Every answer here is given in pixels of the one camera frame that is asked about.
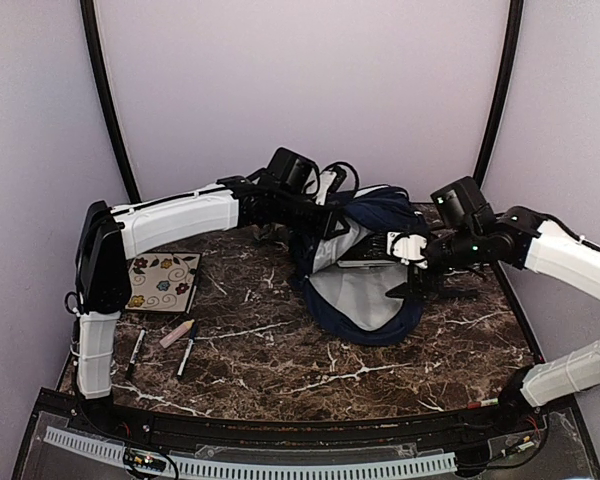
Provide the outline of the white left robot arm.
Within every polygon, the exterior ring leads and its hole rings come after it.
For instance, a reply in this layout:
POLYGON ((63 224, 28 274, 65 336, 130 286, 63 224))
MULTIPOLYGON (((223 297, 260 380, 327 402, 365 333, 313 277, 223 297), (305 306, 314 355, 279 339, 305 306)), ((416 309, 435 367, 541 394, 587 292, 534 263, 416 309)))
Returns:
POLYGON ((280 147, 248 176, 135 205, 92 203, 75 260, 83 421, 100 436, 121 427, 120 412, 102 398, 111 393, 116 323, 131 298, 129 260, 195 235, 271 223, 331 240, 350 230, 344 207, 328 198, 332 183, 314 161, 280 147))

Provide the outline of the red white pen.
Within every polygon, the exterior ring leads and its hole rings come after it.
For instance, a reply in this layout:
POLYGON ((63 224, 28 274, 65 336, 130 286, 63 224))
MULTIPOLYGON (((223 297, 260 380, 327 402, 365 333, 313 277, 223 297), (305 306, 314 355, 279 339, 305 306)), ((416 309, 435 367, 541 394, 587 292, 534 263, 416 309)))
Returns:
POLYGON ((468 409, 484 408, 484 407, 496 406, 496 405, 498 405, 498 403, 499 403, 498 398, 472 401, 472 402, 468 403, 467 408, 468 409))

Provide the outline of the dark blue hardcover book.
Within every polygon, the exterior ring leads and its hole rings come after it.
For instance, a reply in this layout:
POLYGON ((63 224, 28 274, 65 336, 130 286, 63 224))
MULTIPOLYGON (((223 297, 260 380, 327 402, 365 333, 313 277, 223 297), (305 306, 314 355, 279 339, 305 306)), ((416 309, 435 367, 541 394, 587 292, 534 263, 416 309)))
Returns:
POLYGON ((386 235, 370 235, 347 250, 336 264, 341 268, 365 268, 399 263, 400 259, 390 254, 387 249, 386 235))

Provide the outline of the navy blue student backpack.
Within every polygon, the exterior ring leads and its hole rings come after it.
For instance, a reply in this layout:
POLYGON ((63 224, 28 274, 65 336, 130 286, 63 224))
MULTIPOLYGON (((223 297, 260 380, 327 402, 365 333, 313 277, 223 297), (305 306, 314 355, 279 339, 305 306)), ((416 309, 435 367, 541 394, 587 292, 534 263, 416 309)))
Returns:
POLYGON ((425 299, 392 299, 385 293, 406 280, 407 266, 341 268, 336 264, 347 250, 370 235, 431 234, 405 189, 388 185, 366 188, 345 206, 345 214, 351 229, 333 239, 290 231, 288 247, 295 263, 292 285, 302 293, 309 314, 323 329, 357 345, 396 345, 419 325, 428 296, 478 295, 475 290, 447 288, 441 273, 426 271, 425 299))

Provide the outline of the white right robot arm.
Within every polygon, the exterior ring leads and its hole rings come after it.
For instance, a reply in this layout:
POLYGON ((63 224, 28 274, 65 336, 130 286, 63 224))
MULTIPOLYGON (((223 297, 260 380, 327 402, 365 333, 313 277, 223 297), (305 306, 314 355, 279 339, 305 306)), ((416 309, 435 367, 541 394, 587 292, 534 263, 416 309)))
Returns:
MULTIPOLYGON (((463 177, 431 196, 446 234, 389 233, 388 255, 407 266, 391 298, 423 296, 431 280, 449 269, 504 262, 560 280, 600 301, 600 246, 553 215, 523 206, 497 214, 477 182, 463 177)), ((557 360, 517 370, 498 396, 490 424, 514 432, 529 411, 600 385, 600 339, 557 360)))

